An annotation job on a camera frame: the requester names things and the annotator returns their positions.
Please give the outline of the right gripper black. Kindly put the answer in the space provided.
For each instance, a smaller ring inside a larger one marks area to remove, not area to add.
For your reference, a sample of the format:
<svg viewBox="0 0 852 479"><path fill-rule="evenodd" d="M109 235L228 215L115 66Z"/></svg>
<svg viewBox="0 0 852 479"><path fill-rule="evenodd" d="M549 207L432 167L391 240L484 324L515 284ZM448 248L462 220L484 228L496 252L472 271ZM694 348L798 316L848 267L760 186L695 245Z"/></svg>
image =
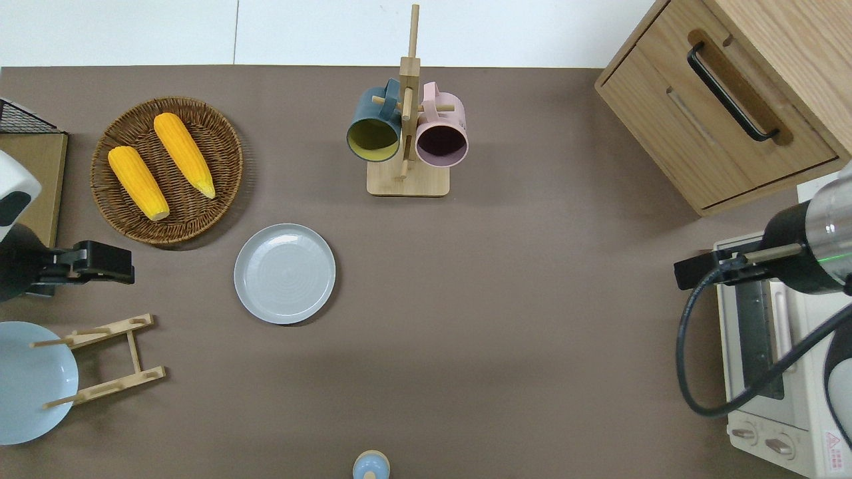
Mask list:
<svg viewBox="0 0 852 479"><path fill-rule="evenodd" d="M695 257L674 263L676 285L681 291L693 290L702 278L712 272L719 264L732 259L738 254L736 249L710 249ZM737 269L726 270L712 284L734 285L737 282L749 280L754 276L754 267L741 266Z"/></svg>

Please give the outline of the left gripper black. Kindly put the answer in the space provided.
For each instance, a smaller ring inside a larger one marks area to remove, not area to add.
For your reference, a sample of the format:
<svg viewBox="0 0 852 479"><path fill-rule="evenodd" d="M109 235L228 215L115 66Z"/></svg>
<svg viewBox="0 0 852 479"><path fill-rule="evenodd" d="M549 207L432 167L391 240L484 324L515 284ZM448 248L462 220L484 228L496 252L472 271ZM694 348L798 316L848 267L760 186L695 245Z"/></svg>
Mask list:
<svg viewBox="0 0 852 479"><path fill-rule="evenodd" d="M136 271L132 252L97 241L80 241L66 249L48 249L37 262L30 286L82 285L94 281L133 285Z"/></svg>

